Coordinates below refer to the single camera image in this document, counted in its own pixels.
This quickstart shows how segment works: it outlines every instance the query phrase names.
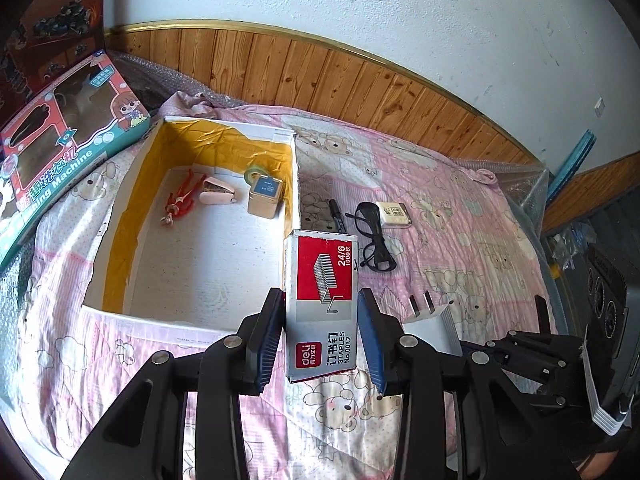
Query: pink stapler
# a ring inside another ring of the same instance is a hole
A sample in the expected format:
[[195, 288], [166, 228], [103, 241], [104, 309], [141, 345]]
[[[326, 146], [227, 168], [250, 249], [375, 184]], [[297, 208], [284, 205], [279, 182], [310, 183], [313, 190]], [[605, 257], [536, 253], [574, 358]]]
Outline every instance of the pink stapler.
[[206, 205], [232, 204], [236, 201], [236, 190], [212, 176], [208, 176], [202, 183], [200, 202]]

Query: black speaker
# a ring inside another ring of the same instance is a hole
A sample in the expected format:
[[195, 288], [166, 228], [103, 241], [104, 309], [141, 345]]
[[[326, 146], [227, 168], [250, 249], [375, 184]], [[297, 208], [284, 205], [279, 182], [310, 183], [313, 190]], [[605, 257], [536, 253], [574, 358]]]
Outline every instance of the black speaker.
[[601, 244], [590, 244], [587, 261], [586, 349], [593, 383], [600, 406], [622, 420], [640, 379], [640, 269]]

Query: black eyeglasses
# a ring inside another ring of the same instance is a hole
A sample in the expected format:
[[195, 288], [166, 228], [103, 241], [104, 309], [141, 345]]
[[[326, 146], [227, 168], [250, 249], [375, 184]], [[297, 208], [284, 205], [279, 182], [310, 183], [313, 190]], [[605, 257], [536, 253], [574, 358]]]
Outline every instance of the black eyeglasses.
[[373, 202], [360, 202], [356, 208], [355, 215], [346, 213], [345, 216], [354, 219], [356, 229], [360, 234], [371, 238], [371, 242], [362, 250], [364, 259], [361, 261], [360, 266], [367, 266], [376, 272], [394, 270], [398, 264], [386, 248], [382, 227], [380, 226], [380, 209], [378, 209], [378, 206]]

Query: yellow tape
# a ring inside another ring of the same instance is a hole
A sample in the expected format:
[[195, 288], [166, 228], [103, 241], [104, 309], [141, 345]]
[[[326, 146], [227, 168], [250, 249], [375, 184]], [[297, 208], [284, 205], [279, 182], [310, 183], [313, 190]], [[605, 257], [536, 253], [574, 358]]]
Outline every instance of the yellow tape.
[[243, 174], [249, 166], [263, 167], [284, 182], [283, 236], [291, 231], [294, 204], [290, 145], [249, 139], [234, 128], [203, 120], [164, 123], [152, 142], [111, 245], [102, 299], [102, 309], [107, 312], [122, 313], [140, 229], [171, 168], [202, 164]]

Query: green tape roll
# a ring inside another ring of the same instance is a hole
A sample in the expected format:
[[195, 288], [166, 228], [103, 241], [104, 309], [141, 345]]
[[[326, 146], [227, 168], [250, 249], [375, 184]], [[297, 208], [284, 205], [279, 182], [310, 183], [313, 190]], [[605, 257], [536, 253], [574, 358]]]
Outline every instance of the green tape roll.
[[254, 183], [255, 177], [257, 175], [267, 175], [269, 176], [269, 172], [265, 170], [262, 166], [249, 166], [244, 172], [244, 181], [249, 184]]

